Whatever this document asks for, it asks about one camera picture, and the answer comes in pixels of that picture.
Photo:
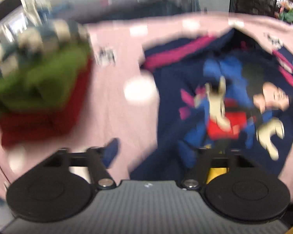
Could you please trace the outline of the navy cartoon mouse sweater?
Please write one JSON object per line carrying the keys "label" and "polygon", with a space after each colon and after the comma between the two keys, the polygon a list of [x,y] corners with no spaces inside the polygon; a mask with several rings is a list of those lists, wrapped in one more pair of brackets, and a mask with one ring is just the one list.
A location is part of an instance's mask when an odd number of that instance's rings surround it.
{"label": "navy cartoon mouse sweater", "polygon": [[146,48],[159,92],[157,147],[133,180],[182,180],[197,149],[238,150],[279,175],[293,146],[293,54],[236,28]]}

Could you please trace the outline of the pink polka dot bedspread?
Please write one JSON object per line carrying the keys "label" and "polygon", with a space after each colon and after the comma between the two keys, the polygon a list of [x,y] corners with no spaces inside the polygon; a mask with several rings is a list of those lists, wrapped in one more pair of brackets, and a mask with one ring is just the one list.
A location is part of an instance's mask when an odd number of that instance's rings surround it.
{"label": "pink polka dot bedspread", "polygon": [[120,139],[120,151],[109,168],[115,181],[129,178],[129,171],[154,148],[157,139],[159,95],[151,74],[141,72],[143,49],[178,37],[220,36],[236,27],[254,37],[266,50],[271,39],[293,52],[293,26],[265,16],[224,13],[189,13],[163,18],[88,24],[94,50],[109,47],[115,63],[93,67],[87,98],[77,125],[66,135],[8,150],[1,146],[0,198],[11,182],[62,147],[81,152]]}

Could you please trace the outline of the dark red folded garment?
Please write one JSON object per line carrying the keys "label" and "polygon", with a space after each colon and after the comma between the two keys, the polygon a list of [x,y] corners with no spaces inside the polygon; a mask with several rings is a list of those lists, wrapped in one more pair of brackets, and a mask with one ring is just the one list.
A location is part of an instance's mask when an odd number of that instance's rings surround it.
{"label": "dark red folded garment", "polygon": [[37,113],[8,113],[0,118],[1,144],[11,147],[67,134],[78,123],[87,96],[92,71],[91,57],[78,75],[66,105],[60,110]]}

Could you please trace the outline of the green folded garment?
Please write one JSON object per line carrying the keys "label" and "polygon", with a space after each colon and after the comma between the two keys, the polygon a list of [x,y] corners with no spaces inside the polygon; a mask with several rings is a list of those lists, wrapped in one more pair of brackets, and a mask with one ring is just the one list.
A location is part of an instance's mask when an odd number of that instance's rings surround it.
{"label": "green folded garment", "polygon": [[0,78],[0,116],[63,107],[91,54],[88,44],[71,44]]}

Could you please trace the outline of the striped grey white garment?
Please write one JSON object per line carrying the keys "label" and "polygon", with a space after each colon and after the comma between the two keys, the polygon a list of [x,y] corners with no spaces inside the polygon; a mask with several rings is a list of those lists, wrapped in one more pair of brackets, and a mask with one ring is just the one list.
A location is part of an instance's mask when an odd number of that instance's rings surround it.
{"label": "striped grey white garment", "polygon": [[74,21],[52,19],[28,27],[11,42],[0,42],[0,78],[26,68],[34,60],[56,53],[66,45],[87,42],[86,28]]}

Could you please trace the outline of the dark grey massage bed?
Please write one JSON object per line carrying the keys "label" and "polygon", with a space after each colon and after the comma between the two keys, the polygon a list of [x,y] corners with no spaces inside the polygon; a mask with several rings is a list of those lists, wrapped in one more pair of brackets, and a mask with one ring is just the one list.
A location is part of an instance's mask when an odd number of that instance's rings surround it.
{"label": "dark grey massage bed", "polygon": [[81,24],[103,21],[128,21],[144,18],[158,18],[200,12],[198,0],[145,0],[137,3],[124,3],[117,6],[95,8],[94,5],[76,6],[67,14],[67,19]]}

